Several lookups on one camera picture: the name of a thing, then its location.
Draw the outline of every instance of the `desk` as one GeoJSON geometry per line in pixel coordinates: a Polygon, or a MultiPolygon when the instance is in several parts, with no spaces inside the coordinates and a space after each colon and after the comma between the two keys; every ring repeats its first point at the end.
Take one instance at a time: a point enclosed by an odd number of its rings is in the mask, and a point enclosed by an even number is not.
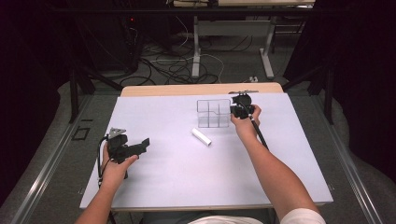
{"type": "MultiPolygon", "coordinates": [[[[128,170],[112,208],[117,211],[172,211],[272,207],[234,126],[201,129],[210,147],[191,134],[196,102],[229,99],[229,91],[251,93],[262,108],[268,147],[306,185],[316,204],[332,195],[304,136],[289,96],[275,83],[127,87],[113,111],[111,127],[126,129],[128,145],[150,138],[148,152],[128,170]]],[[[98,190],[96,166],[80,207],[98,190]]]]}
{"type": "MultiPolygon", "coordinates": [[[[315,0],[219,0],[219,7],[275,7],[313,5],[315,0]]],[[[207,1],[174,1],[175,7],[207,7],[207,1]]],[[[193,77],[199,76],[201,49],[199,35],[255,35],[265,36],[264,48],[260,49],[265,75],[274,78],[274,72],[268,58],[268,51],[276,27],[276,17],[269,21],[198,21],[194,16],[194,58],[192,65],[193,77]]]]}

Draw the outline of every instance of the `white marker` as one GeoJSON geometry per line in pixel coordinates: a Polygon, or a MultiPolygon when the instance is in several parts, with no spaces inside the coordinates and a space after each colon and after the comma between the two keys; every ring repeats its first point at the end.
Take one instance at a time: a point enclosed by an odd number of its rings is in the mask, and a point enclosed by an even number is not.
{"type": "Polygon", "coordinates": [[[205,145],[210,146],[210,144],[212,143],[212,141],[210,141],[210,139],[208,139],[203,133],[196,130],[195,128],[193,128],[191,130],[191,132],[195,137],[197,137],[199,140],[201,140],[201,142],[203,142],[205,145]]]}

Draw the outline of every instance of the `person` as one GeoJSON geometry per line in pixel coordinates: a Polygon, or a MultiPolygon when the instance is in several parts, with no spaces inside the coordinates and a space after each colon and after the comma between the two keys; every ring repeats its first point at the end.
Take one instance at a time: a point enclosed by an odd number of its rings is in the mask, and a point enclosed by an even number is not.
{"type": "MultiPolygon", "coordinates": [[[[252,117],[257,125],[260,125],[259,115],[262,110],[258,105],[254,105],[254,107],[255,110],[252,117]]],[[[262,189],[275,208],[279,220],[281,220],[280,223],[326,223],[298,176],[258,140],[257,132],[250,119],[239,119],[231,114],[231,121],[247,150],[262,189]]],[[[104,155],[104,161],[108,160],[106,146],[104,147],[104,155]]],[[[106,223],[112,198],[122,182],[125,171],[136,159],[137,157],[133,156],[122,164],[110,162],[107,165],[102,187],[98,190],[96,196],[76,223],[106,223]]],[[[213,216],[211,212],[203,212],[193,219],[190,218],[189,223],[256,224],[262,222],[252,217],[213,216]]]]}

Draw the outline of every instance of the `white shirt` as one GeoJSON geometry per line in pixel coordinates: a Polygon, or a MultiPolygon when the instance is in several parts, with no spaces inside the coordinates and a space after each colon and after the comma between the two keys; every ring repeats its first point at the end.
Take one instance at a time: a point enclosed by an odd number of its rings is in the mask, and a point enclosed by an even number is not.
{"type": "MultiPolygon", "coordinates": [[[[251,217],[202,217],[190,224],[262,224],[259,220],[251,217]]],[[[323,217],[310,209],[297,208],[287,213],[280,224],[326,224],[323,217]]]]}

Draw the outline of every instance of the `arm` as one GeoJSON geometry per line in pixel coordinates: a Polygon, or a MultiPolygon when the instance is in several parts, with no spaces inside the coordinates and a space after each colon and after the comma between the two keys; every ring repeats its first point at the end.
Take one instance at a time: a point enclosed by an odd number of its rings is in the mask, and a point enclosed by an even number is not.
{"type": "Polygon", "coordinates": [[[108,161],[107,144],[105,144],[103,148],[102,169],[104,167],[106,169],[103,174],[102,186],[76,223],[107,223],[114,195],[122,183],[126,170],[136,160],[137,156],[132,156],[121,164],[108,161]]]}
{"type": "MultiPolygon", "coordinates": [[[[261,109],[255,106],[253,118],[258,119],[261,109]]],[[[282,161],[275,157],[257,139],[257,133],[249,119],[231,117],[236,132],[247,149],[247,153],[260,180],[262,188],[273,204],[279,219],[296,208],[308,208],[318,212],[303,183],[282,161]]]]}

